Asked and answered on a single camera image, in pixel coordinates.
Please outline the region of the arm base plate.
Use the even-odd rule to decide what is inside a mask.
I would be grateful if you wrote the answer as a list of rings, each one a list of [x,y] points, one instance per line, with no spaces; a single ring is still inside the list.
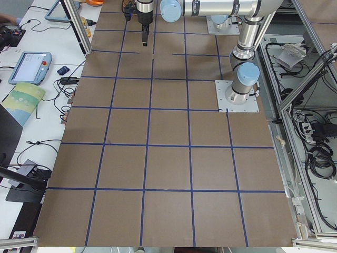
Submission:
[[[259,91],[255,92],[253,87],[248,94],[241,95],[234,92],[231,80],[216,80],[215,89],[219,112],[259,113]]]
[[[207,29],[211,35],[238,36],[240,21],[235,16],[207,16]]]

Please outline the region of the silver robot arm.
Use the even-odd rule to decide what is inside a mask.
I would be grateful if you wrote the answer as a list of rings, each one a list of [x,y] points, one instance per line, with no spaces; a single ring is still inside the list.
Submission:
[[[264,0],[161,1],[160,12],[162,19],[169,23],[181,16],[205,16],[212,22],[210,34],[225,35],[233,28],[231,19],[236,15],[243,17],[237,44],[230,54],[234,80],[225,91],[230,103],[242,105],[260,76],[259,68],[251,60],[281,4],[282,1]]]

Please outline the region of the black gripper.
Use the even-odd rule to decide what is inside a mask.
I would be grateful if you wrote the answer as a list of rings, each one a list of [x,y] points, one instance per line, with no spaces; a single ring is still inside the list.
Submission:
[[[144,47],[148,46],[148,32],[150,24],[153,22],[153,11],[144,13],[138,11],[138,22],[142,25],[142,44]]]

